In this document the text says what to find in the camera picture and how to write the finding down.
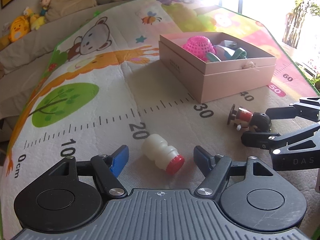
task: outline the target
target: printed star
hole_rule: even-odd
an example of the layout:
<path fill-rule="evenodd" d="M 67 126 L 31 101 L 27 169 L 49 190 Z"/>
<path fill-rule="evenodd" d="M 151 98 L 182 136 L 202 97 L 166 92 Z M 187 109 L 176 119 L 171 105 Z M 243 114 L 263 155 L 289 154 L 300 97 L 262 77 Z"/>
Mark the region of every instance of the printed star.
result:
<path fill-rule="evenodd" d="M 137 41 L 136 43 L 139 43 L 139 42 L 144 43 L 145 39 L 146 39 L 145 37 L 140 36 L 139 38 L 136 39 L 136 41 Z"/>

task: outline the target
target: pink cardboard box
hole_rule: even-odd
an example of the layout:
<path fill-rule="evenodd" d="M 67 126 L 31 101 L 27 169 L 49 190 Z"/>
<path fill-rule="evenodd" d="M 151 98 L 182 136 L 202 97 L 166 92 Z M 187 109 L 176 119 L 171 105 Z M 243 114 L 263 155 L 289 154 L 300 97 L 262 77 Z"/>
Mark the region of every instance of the pink cardboard box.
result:
<path fill-rule="evenodd" d="M 207 37 L 213 45 L 235 41 L 248 59 L 205 63 L 181 46 L 196 35 Z M 199 103 L 205 103 L 270 84 L 276 57 L 225 33 L 174 33 L 160 35 L 161 61 L 181 81 Z M 248 62 L 256 67 L 242 69 Z"/>

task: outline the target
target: printed giraffe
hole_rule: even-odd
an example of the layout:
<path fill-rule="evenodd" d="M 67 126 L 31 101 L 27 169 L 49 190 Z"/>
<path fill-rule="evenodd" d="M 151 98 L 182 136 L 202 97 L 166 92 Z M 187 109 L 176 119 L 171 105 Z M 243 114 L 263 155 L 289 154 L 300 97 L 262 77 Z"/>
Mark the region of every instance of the printed giraffe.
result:
<path fill-rule="evenodd" d="M 146 54 L 147 51 L 152 50 L 159 50 L 158 48 L 148 49 L 151 46 L 143 46 L 137 49 L 126 49 L 126 50 L 118 50 L 118 51 L 112 51 L 103 53 L 100 55 L 97 55 L 95 59 L 93 59 L 89 64 L 86 66 L 74 71 L 74 72 L 66 72 L 62 74 L 61 76 L 55 78 L 51 82 L 49 82 L 42 90 L 40 90 L 39 93 L 31 95 L 31 98 L 29 102 L 27 103 L 24 111 L 20 115 L 18 122 L 12 132 L 11 139 L 8 146 L 7 151 L 7 157 L 6 157 L 6 163 L 7 163 L 7 171 L 6 176 L 10 174 L 10 172 L 13 170 L 13 160 L 12 160 L 12 147 L 16 140 L 18 139 L 18 136 L 20 135 L 20 132 L 34 106 L 36 101 L 46 95 L 50 92 L 52 88 L 55 88 L 59 85 L 61 85 L 65 80 L 70 80 L 75 77 L 77 77 L 80 74 L 88 73 L 94 69 L 102 69 L 108 66 L 115 66 L 120 65 L 125 61 L 137 63 L 137 64 L 146 64 L 150 61 L 149 58 L 143 57 L 143 56 L 158 56 L 159 53 L 151 53 Z"/>

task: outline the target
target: tree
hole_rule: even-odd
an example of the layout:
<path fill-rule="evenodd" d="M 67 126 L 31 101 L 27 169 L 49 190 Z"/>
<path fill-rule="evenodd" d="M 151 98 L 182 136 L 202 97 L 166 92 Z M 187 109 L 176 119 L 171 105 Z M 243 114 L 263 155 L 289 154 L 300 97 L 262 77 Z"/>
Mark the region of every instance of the tree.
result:
<path fill-rule="evenodd" d="M 297 48 L 306 14 L 320 16 L 320 6 L 316 4 L 316 0 L 295 0 L 294 2 L 295 7 L 287 14 L 282 41 L 293 48 Z"/>
<path fill-rule="evenodd" d="M 91 83 L 71 83 L 57 87 L 47 94 L 32 116 L 35 127 L 46 127 L 62 120 L 89 103 L 99 92 L 99 87 Z"/>

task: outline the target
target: pink mesh ball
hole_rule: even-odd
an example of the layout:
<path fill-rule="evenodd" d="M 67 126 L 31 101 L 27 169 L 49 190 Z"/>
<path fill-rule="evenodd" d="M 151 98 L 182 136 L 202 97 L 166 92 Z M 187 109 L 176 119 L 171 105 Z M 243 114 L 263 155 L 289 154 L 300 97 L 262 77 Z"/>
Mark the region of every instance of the pink mesh ball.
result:
<path fill-rule="evenodd" d="M 206 54 L 211 52 L 216 54 L 216 49 L 212 46 L 210 40 L 204 36 L 193 36 L 182 46 L 186 51 L 195 55 L 203 61 L 207 61 Z"/>

